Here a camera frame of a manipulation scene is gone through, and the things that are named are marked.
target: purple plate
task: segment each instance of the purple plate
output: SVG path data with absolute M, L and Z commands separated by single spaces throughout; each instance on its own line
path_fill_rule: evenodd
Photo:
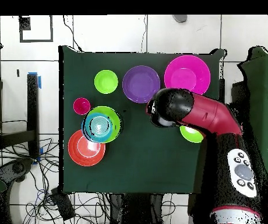
M 147 103 L 160 89 L 160 78 L 155 70 L 139 65 L 130 69 L 122 80 L 126 97 L 136 103 Z

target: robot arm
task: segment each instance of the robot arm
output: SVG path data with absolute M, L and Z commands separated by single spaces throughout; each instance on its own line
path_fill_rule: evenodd
M 187 125 L 217 135 L 242 135 L 238 121 L 225 104 L 185 89 L 161 89 L 148 103 L 147 113 L 158 127 Z
M 213 170 L 203 187 L 213 201 L 213 224 L 260 223 L 260 200 L 256 179 L 246 151 L 241 127 L 223 103 L 185 89 L 161 89 L 147 104 L 151 122 L 158 127 L 187 125 L 214 134 L 216 155 L 208 157 Z

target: plate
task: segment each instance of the plate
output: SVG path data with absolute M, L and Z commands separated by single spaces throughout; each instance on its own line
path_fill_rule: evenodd
M 183 55 L 172 60 L 164 74 L 167 88 L 188 89 L 203 95 L 210 86 L 210 70 L 200 58 Z
M 130 69 L 122 81 L 124 94 L 135 103 L 147 103 L 160 89 L 160 78 L 151 67 L 139 65 Z
M 90 142 L 82 135 L 82 130 L 78 130 L 70 137 L 68 152 L 71 159 L 78 165 L 94 166 L 102 160 L 105 154 L 105 144 Z

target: green bowl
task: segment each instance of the green bowl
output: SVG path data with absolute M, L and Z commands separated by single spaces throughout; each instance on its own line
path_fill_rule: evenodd
M 110 137 L 105 142 L 103 142 L 104 144 L 107 142 L 111 142 L 115 138 L 117 138 L 117 136 L 121 132 L 122 120 L 115 110 L 113 110 L 110 107 L 106 107 L 106 106 L 98 106 L 98 107 L 91 109 L 88 114 L 91 114 L 91 113 L 102 113 L 102 114 L 108 116 L 112 122 L 112 133 L 111 133 Z
M 113 71 L 100 71 L 94 78 L 94 86 L 100 93 L 112 93 L 118 86 L 118 77 Z
M 181 131 L 182 136 L 189 142 L 194 142 L 198 144 L 203 140 L 203 135 L 195 129 L 182 125 L 179 130 Z

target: green table surface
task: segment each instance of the green table surface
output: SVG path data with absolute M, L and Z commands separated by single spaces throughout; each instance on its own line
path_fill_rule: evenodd
M 164 88 L 167 65 L 184 54 L 76 52 L 65 46 L 62 53 L 64 192 L 193 193 L 200 144 L 186 141 L 179 128 L 155 127 L 145 113 L 146 104 L 130 101 L 122 90 L 124 75 L 137 65 L 152 67 Z M 224 53 L 215 49 L 196 55 L 210 68 L 211 84 L 205 96 L 214 99 L 219 94 L 219 61 Z M 113 93 L 101 94 L 94 87 L 94 77 L 103 69 L 114 71 L 118 77 Z M 112 107 L 123 119 L 122 133 L 106 144 L 102 161 L 92 167 L 79 166 L 68 153 L 69 138 L 81 129 L 83 120 L 73 110 L 78 97 L 87 98 L 93 107 Z
M 268 53 L 262 47 L 251 49 L 241 69 L 250 91 L 250 123 L 268 172 Z

